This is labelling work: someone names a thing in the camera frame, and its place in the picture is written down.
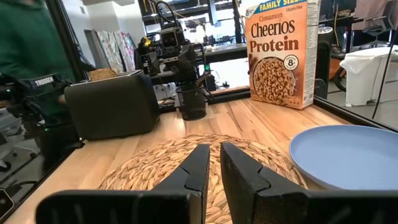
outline cereal bowl image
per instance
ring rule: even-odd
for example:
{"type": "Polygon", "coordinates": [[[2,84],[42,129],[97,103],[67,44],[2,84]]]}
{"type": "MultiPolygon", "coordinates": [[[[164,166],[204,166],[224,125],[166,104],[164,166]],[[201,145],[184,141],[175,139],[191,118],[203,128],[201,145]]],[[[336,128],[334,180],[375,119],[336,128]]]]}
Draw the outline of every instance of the cereal bowl image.
{"type": "Polygon", "coordinates": [[[252,75],[257,95],[267,103],[284,105],[294,95],[294,75],[284,67],[280,58],[263,58],[257,63],[252,75]]]}

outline person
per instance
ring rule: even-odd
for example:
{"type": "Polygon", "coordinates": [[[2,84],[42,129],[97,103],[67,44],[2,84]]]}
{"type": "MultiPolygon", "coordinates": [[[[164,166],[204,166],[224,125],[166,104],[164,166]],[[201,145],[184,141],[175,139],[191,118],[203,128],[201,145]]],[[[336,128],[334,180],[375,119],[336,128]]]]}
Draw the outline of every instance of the person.
{"type": "MultiPolygon", "coordinates": [[[[71,83],[75,82],[43,0],[0,0],[0,72],[16,80],[57,73],[71,83]]],[[[48,89],[43,88],[26,94],[47,92],[48,89]]],[[[43,98],[45,100],[36,102],[47,126],[59,126],[72,120],[62,94],[48,93],[48,97],[43,98]]],[[[36,123],[30,121],[24,121],[24,127],[28,133],[38,131],[36,123]]],[[[53,161],[59,158],[61,148],[76,138],[76,131],[72,128],[61,133],[55,131],[42,136],[39,147],[45,157],[56,157],[50,159],[53,161]]]]}

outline green sweater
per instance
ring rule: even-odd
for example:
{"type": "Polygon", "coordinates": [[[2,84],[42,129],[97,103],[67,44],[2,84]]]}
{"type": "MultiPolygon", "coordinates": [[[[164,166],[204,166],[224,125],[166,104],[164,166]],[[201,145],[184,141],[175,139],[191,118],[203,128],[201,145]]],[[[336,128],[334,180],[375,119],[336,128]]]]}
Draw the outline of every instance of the green sweater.
{"type": "MultiPolygon", "coordinates": [[[[17,79],[58,73],[75,81],[42,0],[35,0],[33,5],[22,0],[0,0],[0,72],[17,79]]],[[[57,98],[39,102],[43,114],[52,116],[67,110],[57,98]]]]}

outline cereal box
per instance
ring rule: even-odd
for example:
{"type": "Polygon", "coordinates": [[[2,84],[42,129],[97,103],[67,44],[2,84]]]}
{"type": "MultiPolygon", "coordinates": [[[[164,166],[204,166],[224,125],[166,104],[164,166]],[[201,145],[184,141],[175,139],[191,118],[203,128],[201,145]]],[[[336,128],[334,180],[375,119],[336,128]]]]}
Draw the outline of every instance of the cereal box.
{"type": "Polygon", "coordinates": [[[313,102],[319,0],[270,0],[246,10],[251,98],[303,109],[313,102]]]}

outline round woven placemat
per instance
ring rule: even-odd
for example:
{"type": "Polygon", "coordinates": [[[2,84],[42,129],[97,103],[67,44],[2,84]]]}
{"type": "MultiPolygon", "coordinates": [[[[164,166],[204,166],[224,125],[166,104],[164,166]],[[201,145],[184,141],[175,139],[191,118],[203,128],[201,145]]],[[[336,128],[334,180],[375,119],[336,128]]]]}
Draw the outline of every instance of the round woven placemat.
{"type": "Polygon", "coordinates": [[[193,151],[198,144],[210,145],[210,173],[206,222],[232,223],[221,180],[220,144],[231,142],[245,153],[287,179],[307,188],[294,165],[278,150],[263,144],[219,134],[194,134],[164,142],[138,152],[134,158],[108,174],[99,189],[150,190],[168,175],[193,151]]]}

